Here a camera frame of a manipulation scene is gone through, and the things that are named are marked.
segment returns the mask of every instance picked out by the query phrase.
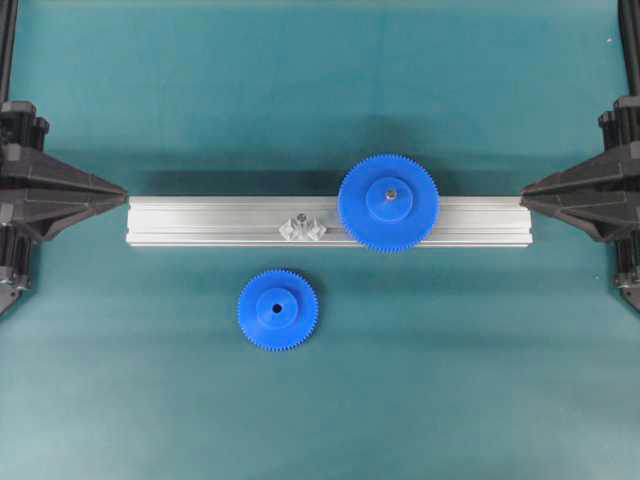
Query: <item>teal surface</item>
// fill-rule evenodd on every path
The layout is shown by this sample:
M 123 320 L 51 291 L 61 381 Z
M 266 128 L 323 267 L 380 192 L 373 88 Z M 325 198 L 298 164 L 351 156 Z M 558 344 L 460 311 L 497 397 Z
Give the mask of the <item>teal surface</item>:
M 398 152 L 515 195 L 601 151 L 626 93 L 613 0 L 23 1 L 12 98 L 131 194 L 334 193 Z M 640 321 L 611 252 L 133 249 L 126 209 L 41 250 L 0 324 L 2 479 L 637 479 Z M 320 324 L 253 348 L 264 269 Z

